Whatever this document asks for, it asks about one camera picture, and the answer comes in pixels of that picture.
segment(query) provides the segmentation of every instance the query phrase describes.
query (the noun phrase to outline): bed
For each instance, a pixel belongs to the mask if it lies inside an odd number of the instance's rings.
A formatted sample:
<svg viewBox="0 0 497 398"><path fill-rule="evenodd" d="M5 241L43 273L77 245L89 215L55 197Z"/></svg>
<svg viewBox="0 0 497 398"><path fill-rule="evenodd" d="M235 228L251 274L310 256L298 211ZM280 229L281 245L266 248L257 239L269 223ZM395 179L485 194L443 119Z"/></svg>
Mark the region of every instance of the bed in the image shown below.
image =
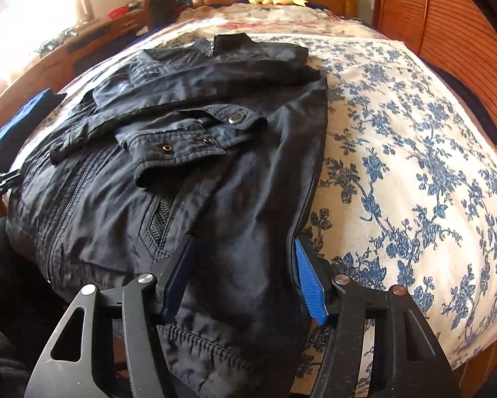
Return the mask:
<svg viewBox="0 0 497 398"><path fill-rule="evenodd" d="M374 25L457 76L497 126L497 0L376 0Z"/></svg>
<svg viewBox="0 0 497 398"><path fill-rule="evenodd" d="M327 76L329 125L304 232L363 286L407 287L456 369L497 339L497 152L486 133L408 46L340 17L355 16L357 0L310 0L330 10L236 1L194 0L174 25L79 76L13 167L141 49L239 32L305 46L309 65ZM368 389L374 331L365 325L358 396ZM313 325L293 392L309 394L326 341Z"/></svg>

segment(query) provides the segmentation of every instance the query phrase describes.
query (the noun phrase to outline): zipper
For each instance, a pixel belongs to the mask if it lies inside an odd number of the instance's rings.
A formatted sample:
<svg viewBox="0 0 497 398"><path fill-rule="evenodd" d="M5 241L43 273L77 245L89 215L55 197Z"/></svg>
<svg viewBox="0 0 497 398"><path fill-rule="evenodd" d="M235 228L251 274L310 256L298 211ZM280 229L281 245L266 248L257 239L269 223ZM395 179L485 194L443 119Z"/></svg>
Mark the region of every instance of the zipper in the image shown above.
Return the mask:
<svg viewBox="0 0 497 398"><path fill-rule="evenodd" d="M51 278L49 276L49 261L51 260L51 251L53 250L53 246L55 244L55 241L57 239L57 235L59 230L61 229L62 225L64 224L64 220L66 219L68 213L72 209L73 203L77 199L77 196L79 195L79 191L81 190L82 185L86 181L86 177L92 170L92 167L94 167L94 164L97 162L101 154L103 153L104 150L99 151L92 159L90 160L90 163L88 163L88 166L86 166L86 169L83 171L83 174L81 175L81 178L77 182L77 185L73 189L72 197L68 202L66 203L66 206L64 207L64 210L61 213L61 216L58 219L57 226L55 226L55 229L53 230L53 234L51 235L51 239L49 240L49 248L47 250L46 254L46 280L48 281L49 284L51 284Z"/></svg>
<svg viewBox="0 0 497 398"><path fill-rule="evenodd" d="M152 239L160 249L162 248L162 236L164 235L174 203L174 198L169 199L167 197L161 197L158 201L158 207L152 216L151 224L149 225L149 232L151 233Z"/></svg>

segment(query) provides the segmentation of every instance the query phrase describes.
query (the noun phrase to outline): metal snap button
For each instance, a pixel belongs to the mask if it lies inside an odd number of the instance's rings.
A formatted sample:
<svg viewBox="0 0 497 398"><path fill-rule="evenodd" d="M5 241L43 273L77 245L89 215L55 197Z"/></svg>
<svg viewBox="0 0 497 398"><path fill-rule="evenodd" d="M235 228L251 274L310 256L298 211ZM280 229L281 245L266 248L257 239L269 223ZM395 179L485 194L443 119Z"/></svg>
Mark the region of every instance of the metal snap button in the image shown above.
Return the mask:
<svg viewBox="0 0 497 398"><path fill-rule="evenodd" d="M335 277L333 277L333 281L336 283L336 284L340 284L341 286L346 286L347 284L350 284L350 277L348 277L347 275L336 275Z"/></svg>
<svg viewBox="0 0 497 398"><path fill-rule="evenodd" d="M93 284L87 284L81 289L81 293L85 296L91 295L96 291L96 287Z"/></svg>
<svg viewBox="0 0 497 398"><path fill-rule="evenodd" d="M398 296L403 296L407 293L407 290L405 290L405 287L399 286L399 285L392 286L392 291Z"/></svg>
<svg viewBox="0 0 497 398"><path fill-rule="evenodd" d="M239 124L245 119L245 115L241 112L235 112L228 118L229 124Z"/></svg>

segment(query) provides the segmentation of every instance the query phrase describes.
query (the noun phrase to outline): jacket pocket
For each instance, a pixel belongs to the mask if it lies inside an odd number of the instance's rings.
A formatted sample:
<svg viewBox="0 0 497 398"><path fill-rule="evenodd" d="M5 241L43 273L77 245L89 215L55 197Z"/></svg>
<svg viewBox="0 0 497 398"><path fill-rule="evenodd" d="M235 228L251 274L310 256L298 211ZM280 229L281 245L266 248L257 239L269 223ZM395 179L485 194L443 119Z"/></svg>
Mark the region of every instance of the jacket pocket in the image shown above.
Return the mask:
<svg viewBox="0 0 497 398"><path fill-rule="evenodd" d="M136 185L154 194L139 231L154 260L169 257L191 231L237 157L233 146L255 136L266 119L242 106L210 105L177 110L159 123L118 133Z"/></svg>
<svg viewBox="0 0 497 398"><path fill-rule="evenodd" d="M136 185L148 187L165 168L224 155L263 126L266 119L253 110L215 104L135 122L120 129L116 138L131 155Z"/></svg>

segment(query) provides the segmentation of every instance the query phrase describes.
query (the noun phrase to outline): black clamp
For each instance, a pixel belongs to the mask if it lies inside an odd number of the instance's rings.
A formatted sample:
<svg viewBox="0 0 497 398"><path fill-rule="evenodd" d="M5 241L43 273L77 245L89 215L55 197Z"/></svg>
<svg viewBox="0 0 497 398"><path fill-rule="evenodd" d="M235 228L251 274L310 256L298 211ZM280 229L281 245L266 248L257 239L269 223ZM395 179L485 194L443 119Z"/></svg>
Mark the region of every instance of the black clamp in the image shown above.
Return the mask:
<svg viewBox="0 0 497 398"><path fill-rule="evenodd" d="M176 315L198 252L198 240L185 235L161 272L142 274L118 289L83 287L46 345L25 397L117 395L112 319L121 318L132 396L176 398L156 326ZM354 396L366 319L375 319L369 397L460 397L442 348L403 287L364 289L336 275L304 236L296 241L296 254L310 312L331 327L311 397Z"/></svg>
<svg viewBox="0 0 497 398"><path fill-rule="evenodd" d="M460 398L451 367L411 295L361 287L317 257L309 239L296 241L301 287L319 324L331 327L311 397L352 398L363 353L365 320L375 319L368 397Z"/></svg>

